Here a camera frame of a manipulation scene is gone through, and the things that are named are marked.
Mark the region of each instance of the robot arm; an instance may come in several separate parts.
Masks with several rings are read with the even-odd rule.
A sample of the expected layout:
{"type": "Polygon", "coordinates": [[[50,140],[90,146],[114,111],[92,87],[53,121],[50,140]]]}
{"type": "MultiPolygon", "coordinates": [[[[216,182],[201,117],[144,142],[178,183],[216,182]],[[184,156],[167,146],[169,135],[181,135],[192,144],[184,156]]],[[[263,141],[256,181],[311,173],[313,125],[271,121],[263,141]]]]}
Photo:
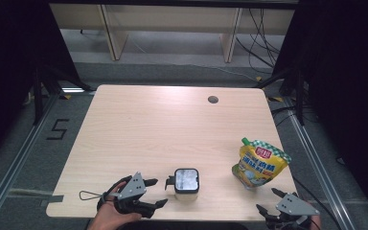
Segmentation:
{"type": "Polygon", "coordinates": [[[271,191],[282,198],[276,205],[276,209],[280,211],[279,216],[270,215],[263,206],[256,204],[269,229],[288,230],[301,229],[302,227],[308,229],[311,225],[311,216],[319,215],[318,210],[300,199],[296,193],[286,194],[277,189],[271,189],[271,191]]]}
{"type": "Polygon", "coordinates": [[[155,210],[162,208],[167,199],[158,200],[154,204],[140,201],[140,197],[147,191],[146,187],[153,186],[157,183],[157,179],[145,180],[142,175],[137,172],[134,176],[127,176],[116,182],[107,192],[101,195],[98,201],[97,210],[106,202],[107,196],[115,196],[113,199],[115,209],[121,214],[139,213],[143,218],[150,219],[155,210]],[[126,182],[126,185],[120,188],[116,193],[112,193],[116,186],[126,182]]]}

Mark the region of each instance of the snack bag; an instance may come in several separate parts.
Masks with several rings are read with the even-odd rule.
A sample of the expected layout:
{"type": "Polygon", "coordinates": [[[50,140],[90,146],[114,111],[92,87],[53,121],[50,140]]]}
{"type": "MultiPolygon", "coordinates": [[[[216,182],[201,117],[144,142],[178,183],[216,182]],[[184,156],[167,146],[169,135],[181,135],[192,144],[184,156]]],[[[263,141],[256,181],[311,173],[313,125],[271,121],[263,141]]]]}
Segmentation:
{"type": "Polygon", "coordinates": [[[241,141],[244,143],[240,149],[241,160],[232,167],[232,173],[246,189],[264,185],[291,162],[291,157],[266,142],[250,143],[246,138],[241,141]]]}

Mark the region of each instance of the wooden table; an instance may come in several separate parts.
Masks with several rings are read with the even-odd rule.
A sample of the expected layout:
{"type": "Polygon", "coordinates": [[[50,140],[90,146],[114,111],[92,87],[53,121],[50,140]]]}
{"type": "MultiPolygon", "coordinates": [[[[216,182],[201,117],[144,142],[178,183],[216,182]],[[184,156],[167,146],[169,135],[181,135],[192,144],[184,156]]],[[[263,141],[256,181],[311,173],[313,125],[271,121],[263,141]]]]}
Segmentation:
{"type": "Polygon", "coordinates": [[[259,139],[282,148],[261,89],[102,85],[54,191],[50,217],[93,218],[98,199],[82,201],[82,190],[101,194],[127,175],[157,178],[141,201],[168,198],[152,219],[264,220],[256,204],[276,214],[277,188],[295,192],[289,167],[266,185],[247,191],[232,174],[241,139],[259,139]],[[217,103],[210,103],[211,96],[217,103]],[[165,181],[178,168],[196,168],[196,201],[180,201],[165,181]]]}

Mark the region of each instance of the human hand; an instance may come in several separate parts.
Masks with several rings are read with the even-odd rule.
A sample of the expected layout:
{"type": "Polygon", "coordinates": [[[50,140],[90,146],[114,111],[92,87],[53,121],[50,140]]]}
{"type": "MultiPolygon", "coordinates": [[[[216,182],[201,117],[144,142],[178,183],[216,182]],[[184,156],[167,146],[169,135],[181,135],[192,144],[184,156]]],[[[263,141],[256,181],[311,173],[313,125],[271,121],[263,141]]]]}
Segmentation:
{"type": "Polygon", "coordinates": [[[311,216],[310,218],[310,230],[321,230],[321,218],[319,216],[311,216]]]}
{"type": "MultiPolygon", "coordinates": [[[[120,183],[112,190],[112,193],[116,193],[119,188],[126,184],[126,182],[120,183]]],[[[88,227],[89,230],[115,230],[126,223],[137,221],[142,217],[138,213],[120,214],[113,204],[114,198],[112,195],[105,198],[106,202],[101,206],[94,221],[88,227]]]]}

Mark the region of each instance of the gray floor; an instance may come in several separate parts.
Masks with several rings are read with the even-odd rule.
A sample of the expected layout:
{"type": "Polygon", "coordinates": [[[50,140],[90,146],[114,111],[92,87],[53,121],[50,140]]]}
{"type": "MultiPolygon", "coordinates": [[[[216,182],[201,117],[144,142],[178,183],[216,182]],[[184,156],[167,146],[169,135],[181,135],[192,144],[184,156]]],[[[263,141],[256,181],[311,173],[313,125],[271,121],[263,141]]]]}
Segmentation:
{"type": "MultiPolygon", "coordinates": [[[[103,32],[62,31],[81,79],[92,85],[159,84],[251,87],[256,77],[269,77],[249,67],[248,54],[236,46],[231,63],[225,63],[218,34],[192,33],[130,33],[122,57],[112,61],[103,32]]],[[[241,35],[244,45],[251,44],[248,34],[241,35]]],[[[268,36],[271,44],[281,48],[282,36],[268,36]]],[[[269,61],[265,49],[253,50],[269,61]]],[[[270,69],[256,58],[250,63],[258,70],[270,69]]],[[[264,91],[268,97],[279,96],[277,81],[264,91]]],[[[11,190],[0,209],[0,229],[84,229],[88,219],[49,218],[45,207],[56,187],[59,175],[78,134],[83,117],[92,96],[72,95],[68,100],[57,100],[39,133],[33,149],[15,179],[11,190]],[[58,127],[67,129],[61,141],[48,140],[58,133],[51,129],[57,119],[69,119],[58,127]]],[[[271,109],[285,106],[281,102],[270,102],[271,109]]],[[[331,181],[342,197],[356,229],[368,229],[368,201],[350,172],[336,163],[337,152],[319,121],[309,108],[304,110],[305,129],[329,174],[331,181]]],[[[26,104],[18,121],[13,124],[4,145],[0,148],[0,182],[20,150],[32,128],[33,102],[26,104]]],[[[310,191],[331,211],[331,205],[317,175],[312,169],[304,149],[287,112],[278,114],[275,123],[285,151],[291,155],[290,169],[310,191]]],[[[320,210],[322,229],[337,229],[330,215],[300,185],[296,184],[300,196],[320,210]]],[[[265,229],[264,223],[245,223],[249,229],[265,229]]]]}

